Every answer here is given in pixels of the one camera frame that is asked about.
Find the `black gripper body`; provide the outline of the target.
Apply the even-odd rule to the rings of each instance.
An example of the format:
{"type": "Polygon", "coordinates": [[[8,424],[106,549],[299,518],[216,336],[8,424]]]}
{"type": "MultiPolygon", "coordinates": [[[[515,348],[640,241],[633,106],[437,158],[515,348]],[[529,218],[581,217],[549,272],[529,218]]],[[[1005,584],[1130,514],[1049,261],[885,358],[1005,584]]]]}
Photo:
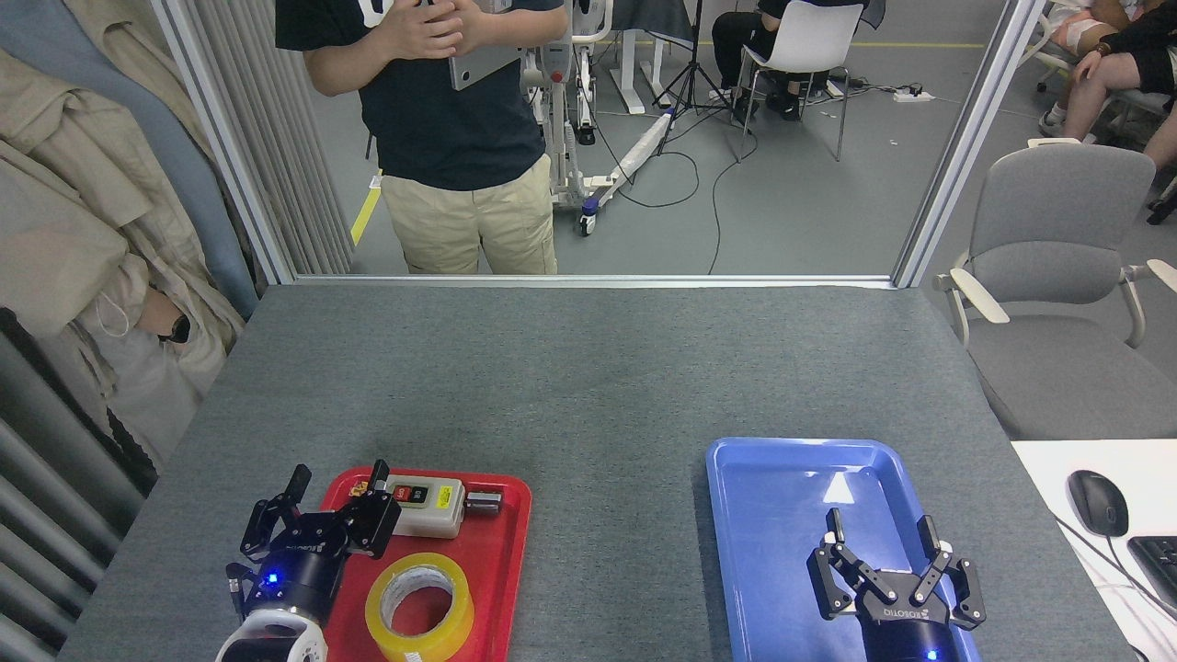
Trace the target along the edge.
{"type": "Polygon", "coordinates": [[[327,622],[348,560],[348,542],[282,545],[274,552],[247,552],[259,565],[228,565],[230,595],[242,621],[254,611],[287,611],[327,622]]]}
{"type": "Polygon", "coordinates": [[[900,596],[886,604],[875,593],[856,600],[869,661],[959,661],[945,600],[932,594],[923,605],[900,596]]]}

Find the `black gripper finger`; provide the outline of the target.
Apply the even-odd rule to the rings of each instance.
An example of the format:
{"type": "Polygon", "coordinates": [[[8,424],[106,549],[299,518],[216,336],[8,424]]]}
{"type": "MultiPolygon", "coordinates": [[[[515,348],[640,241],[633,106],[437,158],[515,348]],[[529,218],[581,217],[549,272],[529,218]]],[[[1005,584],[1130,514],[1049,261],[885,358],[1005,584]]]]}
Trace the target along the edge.
{"type": "Polygon", "coordinates": [[[240,550],[252,562],[290,562],[295,554],[312,552],[318,545],[298,509],[310,485],[312,471],[297,464],[282,494],[258,499],[246,524],[240,550]]]}
{"type": "Polygon", "coordinates": [[[892,605],[898,593],[883,580],[880,571],[865,563],[846,545],[839,508],[827,509],[827,532],[807,556],[810,577],[822,618],[858,613],[856,600],[875,595],[884,605],[892,605]]]}
{"type": "Polygon", "coordinates": [[[394,495],[387,490],[388,477],[390,466],[379,458],[366,479],[353,477],[341,482],[350,499],[327,512],[325,522],[318,525],[333,552],[343,550],[365,552],[374,560],[383,557],[401,511],[394,495]]]}
{"type": "Polygon", "coordinates": [[[947,574],[955,587],[955,605],[951,609],[946,608],[943,616],[938,613],[935,616],[933,608],[927,607],[927,615],[937,622],[952,624],[963,630],[975,630],[988,618],[980,589],[975,588],[975,582],[979,581],[975,562],[955,554],[951,545],[938,537],[931,516],[924,515],[917,519],[917,531],[920,534],[920,545],[929,558],[929,565],[909,595],[909,603],[923,608],[933,598],[936,587],[947,574]]]}

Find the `standing person's right hand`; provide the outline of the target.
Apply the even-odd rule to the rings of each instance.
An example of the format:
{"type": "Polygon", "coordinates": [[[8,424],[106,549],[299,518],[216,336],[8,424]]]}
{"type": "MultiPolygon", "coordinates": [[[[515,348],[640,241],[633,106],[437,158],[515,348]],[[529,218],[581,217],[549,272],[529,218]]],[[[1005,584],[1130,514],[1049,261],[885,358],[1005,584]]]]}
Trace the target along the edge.
{"type": "Polygon", "coordinates": [[[371,37],[387,62],[446,59],[463,41],[463,16],[453,1],[394,1],[371,37]]]}

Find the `standing person's left hand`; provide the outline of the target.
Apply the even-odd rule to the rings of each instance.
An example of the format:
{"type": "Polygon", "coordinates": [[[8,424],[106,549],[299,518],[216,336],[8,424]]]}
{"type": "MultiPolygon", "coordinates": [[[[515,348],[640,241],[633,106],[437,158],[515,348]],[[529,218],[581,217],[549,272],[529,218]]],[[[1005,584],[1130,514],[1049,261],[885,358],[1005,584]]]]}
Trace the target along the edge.
{"type": "Polygon", "coordinates": [[[492,41],[492,16],[476,1],[433,1],[426,22],[426,46],[437,57],[464,57],[492,41]]]}

